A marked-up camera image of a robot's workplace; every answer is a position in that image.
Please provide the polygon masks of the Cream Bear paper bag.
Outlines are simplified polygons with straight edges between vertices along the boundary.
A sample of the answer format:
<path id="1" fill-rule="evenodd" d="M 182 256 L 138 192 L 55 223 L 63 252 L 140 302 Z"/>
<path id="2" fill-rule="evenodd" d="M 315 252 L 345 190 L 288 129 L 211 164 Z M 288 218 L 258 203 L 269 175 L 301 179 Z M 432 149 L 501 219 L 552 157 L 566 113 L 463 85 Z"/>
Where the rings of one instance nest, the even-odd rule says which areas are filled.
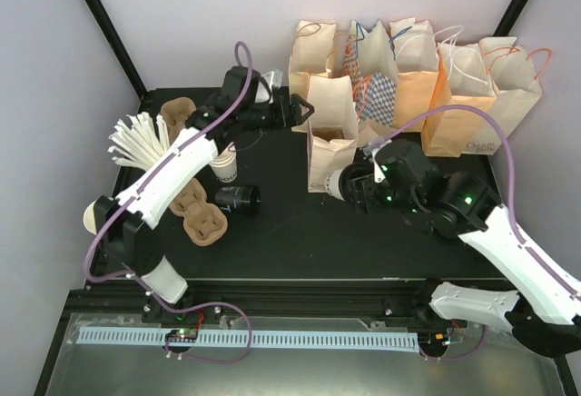
<path id="1" fill-rule="evenodd" d="M 347 76 L 310 79 L 307 102 L 314 114 L 307 122 L 308 191 L 323 193 L 328 175 L 353 162 L 359 120 Z"/>

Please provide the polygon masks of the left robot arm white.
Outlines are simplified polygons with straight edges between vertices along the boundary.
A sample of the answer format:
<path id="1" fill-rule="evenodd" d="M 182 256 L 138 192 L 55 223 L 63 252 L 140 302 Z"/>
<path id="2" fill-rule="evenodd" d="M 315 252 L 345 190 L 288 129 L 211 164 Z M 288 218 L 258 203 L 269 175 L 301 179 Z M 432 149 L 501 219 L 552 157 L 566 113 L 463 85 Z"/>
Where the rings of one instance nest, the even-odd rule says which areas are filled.
<path id="1" fill-rule="evenodd" d="M 314 108 L 299 94 L 285 94 L 255 70 L 234 66 L 222 88 L 198 106 L 168 151 L 115 198 L 94 206 L 99 229 L 93 245 L 121 263 L 163 300 L 174 322 L 186 322 L 195 301 L 188 283 L 150 241 L 171 202 L 187 183 L 243 133 L 290 129 L 307 121 Z"/>

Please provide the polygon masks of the white cup with lid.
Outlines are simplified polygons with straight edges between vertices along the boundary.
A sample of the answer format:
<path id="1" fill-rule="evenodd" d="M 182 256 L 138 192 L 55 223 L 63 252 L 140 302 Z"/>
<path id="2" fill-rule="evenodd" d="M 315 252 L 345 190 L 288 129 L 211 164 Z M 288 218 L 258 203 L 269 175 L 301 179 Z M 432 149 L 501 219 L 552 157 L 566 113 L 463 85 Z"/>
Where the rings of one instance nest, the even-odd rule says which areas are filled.
<path id="1" fill-rule="evenodd" d="M 325 192 L 329 196 L 331 196 L 335 199 L 338 199 L 340 201 L 344 201 L 343 192 L 341 190 L 341 188 L 342 188 L 341 177 L 342 177 L 343 173 L 344 173 L 343 169 L 339 169 L 339 170 L 332 172 L 331 174 L 329 174 L 326 177 L 325 183 L 324 183 Z"/>

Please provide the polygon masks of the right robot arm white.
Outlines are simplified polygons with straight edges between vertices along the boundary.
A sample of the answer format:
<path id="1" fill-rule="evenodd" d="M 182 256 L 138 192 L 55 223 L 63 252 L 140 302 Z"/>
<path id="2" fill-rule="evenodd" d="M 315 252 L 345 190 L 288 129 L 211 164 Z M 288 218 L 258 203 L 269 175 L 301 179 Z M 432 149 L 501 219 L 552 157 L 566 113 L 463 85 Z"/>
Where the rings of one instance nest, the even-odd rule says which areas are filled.
<path id="1" fill-rule="evenodd" d="M 439 282 L 412 304 L 415 320 L 479 323 L 511 333 L 529 350 L 558 357 L 580 349 L 580 282 L 510 222 L 487 183 L 467 172 L 443 174 L 422 148 L 402 139 L 366 162 L 328 176 L 329 195 L 359 213 L 398 211 L 404 223 L 478 251 L 512 283 L 495 292 Z"/>

